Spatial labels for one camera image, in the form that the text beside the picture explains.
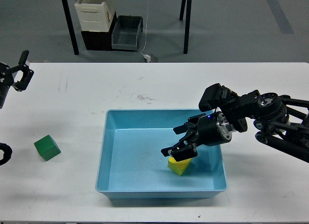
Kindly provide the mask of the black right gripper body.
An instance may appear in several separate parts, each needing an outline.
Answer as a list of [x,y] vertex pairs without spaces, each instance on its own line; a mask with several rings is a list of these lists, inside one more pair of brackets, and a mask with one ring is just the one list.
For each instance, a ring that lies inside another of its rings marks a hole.
[[235,131],[233,125],[228,122],[222,112],[204,115],[197,122],[197,146],[215,146],[228,143]]

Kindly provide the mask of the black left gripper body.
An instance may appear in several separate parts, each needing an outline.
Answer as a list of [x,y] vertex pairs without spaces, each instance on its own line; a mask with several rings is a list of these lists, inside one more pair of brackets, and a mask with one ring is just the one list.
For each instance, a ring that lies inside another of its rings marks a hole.
[[11,86],[11,75],[8,73],[3,74],[9,67],[4,63],[0,63],[0,108],[2,109],[5,99],[7,97],[9,88]]

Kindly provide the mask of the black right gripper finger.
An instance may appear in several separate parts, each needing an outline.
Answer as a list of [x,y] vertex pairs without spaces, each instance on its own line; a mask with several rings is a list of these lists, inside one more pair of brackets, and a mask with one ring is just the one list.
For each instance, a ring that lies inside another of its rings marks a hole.
[[178,142],[172,147],[161,149],[164,157],[171,156],[176,162],[194,158],[198,155],[197,144],[187,141]]
[[206,114],[198,114],[191,116],[182,125],[173,128],[176,135],[184,133],[185,135],[180,138],[180,141],[197,141],[198,139],[198,121],[200,118],[204,117]]

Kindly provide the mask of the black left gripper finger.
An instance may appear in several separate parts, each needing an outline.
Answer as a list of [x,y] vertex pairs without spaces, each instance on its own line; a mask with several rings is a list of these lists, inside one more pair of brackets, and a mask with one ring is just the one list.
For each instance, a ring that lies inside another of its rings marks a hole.
[[[27,63],[27,58],[29,55],[29,50],[22,52],[19,59],[18,65],[10,68],[9,66],[4,67],[4,84],[8,87],[12,86],[16,91],[26,90],[34,71],[29,68],[29,63]],[[13,73],[21,71],[23,73],[20,81],[14,82]]]

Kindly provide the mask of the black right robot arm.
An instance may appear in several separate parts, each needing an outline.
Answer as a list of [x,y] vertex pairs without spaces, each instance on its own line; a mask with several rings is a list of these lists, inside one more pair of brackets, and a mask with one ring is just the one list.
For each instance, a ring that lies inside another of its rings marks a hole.
[[233,132],[247,131],[246,118],[251,118],[259,130],[255,138],[260,143],[305,162],[309,160],[309,116],[294,109],[308,108],[306,100],[260,94],[258,90],[238,96],[229,88],[214,84],[205,90],[198,106],[201,114],[173,129],[184,137],[162,149],[164,156],[172,156],[177,162],[196,157],[198,146],[228,143]]

